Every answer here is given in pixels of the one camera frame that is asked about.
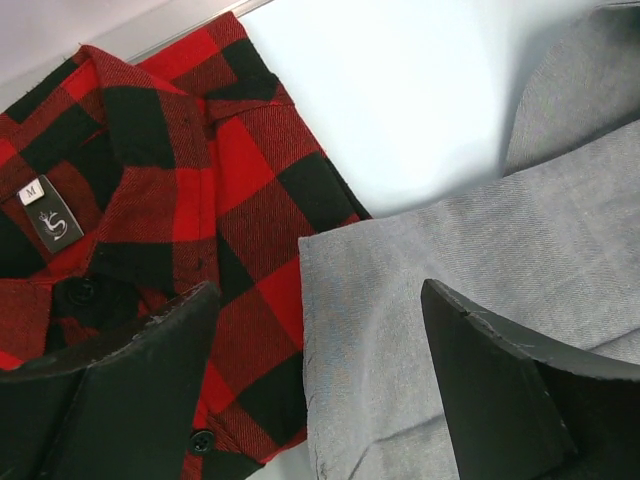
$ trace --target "clothing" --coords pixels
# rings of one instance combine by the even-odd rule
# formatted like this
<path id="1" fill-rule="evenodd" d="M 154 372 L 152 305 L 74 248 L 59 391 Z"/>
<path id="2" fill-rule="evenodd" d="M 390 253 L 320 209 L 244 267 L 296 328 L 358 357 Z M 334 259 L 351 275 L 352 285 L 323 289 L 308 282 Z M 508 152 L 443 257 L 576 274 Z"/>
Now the clothing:
<path id="1" fill-rule="evenodd" d="M 597 10 L 551 49 L 516 115 L 511 175 L 300 240 L 319 478 L 458 478 L 425 279 L 562 342 L 640 362 L 639 19 L 637 8 Z"/>
<path id="2" fill-rule="evenodd" d="M 17 196 L 38 175 L 84 233 L 55 254 L 34 225 L 63 236 L 61 212 Z M 243 479 L 305 437 L 297 238 L 362 217 L 231 14 L 138 66 L 82 47 L 0 117 L 0 367 L 213 280 L 194 428 L 214 448 L 183 479 Z"/>

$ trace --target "gray fabric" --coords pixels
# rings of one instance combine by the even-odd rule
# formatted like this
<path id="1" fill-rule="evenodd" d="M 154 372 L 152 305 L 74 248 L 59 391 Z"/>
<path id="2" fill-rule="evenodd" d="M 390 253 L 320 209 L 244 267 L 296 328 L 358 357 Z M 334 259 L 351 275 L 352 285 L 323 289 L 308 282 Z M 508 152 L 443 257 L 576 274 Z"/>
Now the gray fabric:
<path id="1" fill-rule="evenodd" d="M 318 478 L 458 478 L 420 308 L 426 278 L 563 342 L 640 363 L 640 315 L 629 314 L 640 307 L 635 18 L 598 11 L 543 62 L 516 118 L 516 173 L 300 240 Z M 576 72 L 574 58 L 589 60 Z"/>
<path id="2" fill-rule="evenodd" d="M 506 173 L 640 118 L 640 10 L 599 10 L 552 47 L 518 107 Z"/>

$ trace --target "size tag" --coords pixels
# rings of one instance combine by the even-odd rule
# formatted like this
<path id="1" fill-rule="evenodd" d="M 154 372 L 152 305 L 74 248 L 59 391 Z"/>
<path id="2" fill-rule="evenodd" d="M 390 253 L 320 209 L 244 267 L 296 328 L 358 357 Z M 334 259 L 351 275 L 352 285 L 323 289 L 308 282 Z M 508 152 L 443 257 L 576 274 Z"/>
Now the size tag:
<path id="1" fill-rule="evenodd" d="M 84 236 L 76 217 L 44 175 L 20 190 L 18 196 L 40 240 L 51 253 Z"/>
<path id="2" fill-rule="evenodd" d="M 20 196 L 20 201 L 23 205 L 29 205 L 39 198 L 44 197 L 44 190 L 42 189 L 40 180 L 36 178 L 33 182 L 20 190 L 18 195 Z"/>

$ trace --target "white background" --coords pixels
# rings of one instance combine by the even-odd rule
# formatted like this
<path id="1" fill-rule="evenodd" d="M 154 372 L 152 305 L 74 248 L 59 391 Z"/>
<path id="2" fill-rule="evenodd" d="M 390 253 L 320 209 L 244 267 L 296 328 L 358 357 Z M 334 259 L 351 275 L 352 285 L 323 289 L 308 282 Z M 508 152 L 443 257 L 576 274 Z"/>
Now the white background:
<path id="1" fill-rule="evenodd" d="M 220 0 L 0 0 L 0 108 L 79 43 L 133 58 Z M 596 0 L 274 0 L 242 18 L 356 195 L 388 215 L 495 177 L 524 81 Z M 312 480 L 306 445 L 252 480 Z"/>

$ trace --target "buffalo check flannel shirt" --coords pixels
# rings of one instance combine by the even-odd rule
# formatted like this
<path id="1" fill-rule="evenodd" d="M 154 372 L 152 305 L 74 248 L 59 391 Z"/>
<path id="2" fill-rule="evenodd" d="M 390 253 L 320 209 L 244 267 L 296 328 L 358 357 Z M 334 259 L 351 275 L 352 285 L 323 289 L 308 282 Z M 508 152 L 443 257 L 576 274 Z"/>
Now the buffalo check flannel shirt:
<path id="1" fill-rule="evenodd" d="M 85 233 L 57 254 L 16 196 L 38 175 Z M 366 217 L 231 14 L 137 66 L 82 47 L 0 116 L 0 368 L 213 280 L 215 444 L 182 478 L 246 478 L 306 435 L 297 239 Z"/>

